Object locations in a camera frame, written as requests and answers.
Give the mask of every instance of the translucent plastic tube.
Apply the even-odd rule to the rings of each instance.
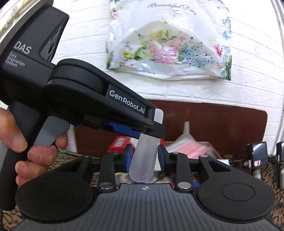
[[[154,121],[163,123],[163,117],[163,111],[156,108]],[[140,135],[129,169],[132,180],[145,182],[153,176],[159,142],[159,138]]]

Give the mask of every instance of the gray trigger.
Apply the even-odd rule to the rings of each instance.
[[[67,121],[51,115],[45,120],[33,146],[50,147],[57,137],[69,128],[70,124]]]

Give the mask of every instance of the plastic bag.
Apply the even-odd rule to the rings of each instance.
[[[220,0],[110,0],[107,68],[160,79],[231,79]]]

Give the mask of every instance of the human hand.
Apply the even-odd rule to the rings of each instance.
[[[27,148],[27,142],[16,124],[12,113],[0,108],[0,140],[3,144],[15,152],[23,152]],[[49,166],[56,159],[58,148],[67,145],[67,134],[61,134],[55,145],[47,148],[44,146],[34,146],[28,151],[28,158],[31,162],[18,161],[15,165],[17,172],[16,182],[19,186],[25,182],[38,177],[48,171]]]

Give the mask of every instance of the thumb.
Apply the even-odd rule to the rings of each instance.
[[[0,108],[0,140],[15,152],[23,152],[27,141],[16,124],[13,114]]]

